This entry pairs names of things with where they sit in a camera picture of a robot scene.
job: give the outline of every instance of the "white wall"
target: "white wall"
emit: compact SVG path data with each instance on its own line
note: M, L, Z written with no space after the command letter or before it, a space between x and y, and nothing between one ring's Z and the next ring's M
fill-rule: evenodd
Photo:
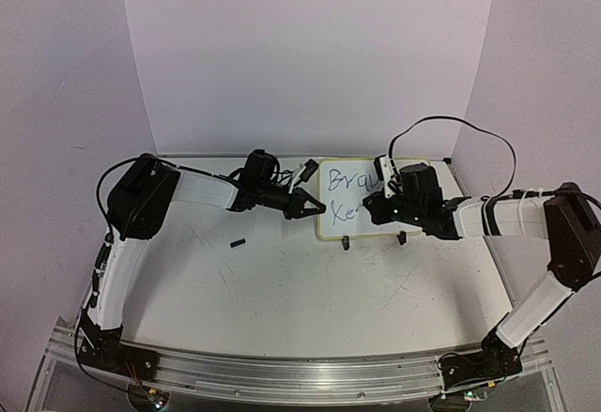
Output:
M516 146L516 186L573 180L601 198L601 0L493 0L467 117ZM511 169L502 144L469 129L454 163L472 194L497 190ZM548 263L547 243L516 237L495 247L521 298ZM600 304L596 282L542 330L574 412L601 404Z
M161 153L382 153L463 116L491 0L126 0ZM449 156L433 125L399 154Z
M0 4L0 403L16 411L89 282L99 176L154 144L123 0Z

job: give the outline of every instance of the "robotic arm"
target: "robotic arm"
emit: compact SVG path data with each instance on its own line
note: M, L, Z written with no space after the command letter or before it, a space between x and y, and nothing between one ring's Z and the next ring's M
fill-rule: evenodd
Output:
M433 167L423 163L398 173L387 156L375 160L384 188L363 200L374 224L401 221L429 236L524 236L548 239L547 271L516 307L483 339L482 350L439 360L447 391L476 381L519 374L520 345L575 292L596 278L601 256L601 225L578 186L556 191L514 191L490 198L444 200Z
M120 342L122 314L138 259L146 242L161 229L172 202L233 212L259 205L282 211L287 220L311 217L324 213L326 207L298 185L309 180L317 167L314 160L308 160L289 185L282 185L279 161L262 149L253 151L244 167L230 176L179 167L149 154L139 157L108 196L109 228L79 322L85 340L78 360L126 376L132 367L141 380L154 377L157 354Z

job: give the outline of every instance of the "white table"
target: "white table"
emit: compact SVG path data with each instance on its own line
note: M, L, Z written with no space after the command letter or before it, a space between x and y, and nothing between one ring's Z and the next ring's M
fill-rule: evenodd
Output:
M228 174L244 159L172 159ZM283 168L306 159L281 159ZM433 162L446 197L460 195ZM304 188L316 195L316 175ZM234 249L230 243L246 239ZM481 238L321 241L316 218L172 204L131 283L124 338L212 353L333 358L480 342L511 309Z

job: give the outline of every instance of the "yellow whiteboard frame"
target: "yellow whiteboard frame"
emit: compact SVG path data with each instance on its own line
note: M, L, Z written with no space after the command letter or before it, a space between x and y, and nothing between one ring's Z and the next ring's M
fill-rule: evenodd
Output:
M319 161L319 168L317 169L317 201L321 202L321 163L324 161L373 161L373 157L326 157ZM395 161L402 160L419 160L426 161L428 166L432 166L432 160L428 157L395 157ZM408 237L415 237L422 233L422 231L407 232ZM321 215L317 215L317 236L320 240L340 240L340 237L324 237L321 235ZM345 236L350 240L358 240L360 238L378 238L378 237L396 237L398 234L373 234L369 236Z

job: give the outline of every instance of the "whiteboard stand foot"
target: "whiteboard stand foot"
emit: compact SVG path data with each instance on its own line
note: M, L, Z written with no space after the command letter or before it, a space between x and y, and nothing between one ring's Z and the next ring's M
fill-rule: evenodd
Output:
M405 243L407 243L407 232L399 232L398 236L396 236L396 239L398 240L399 245L403 246Z

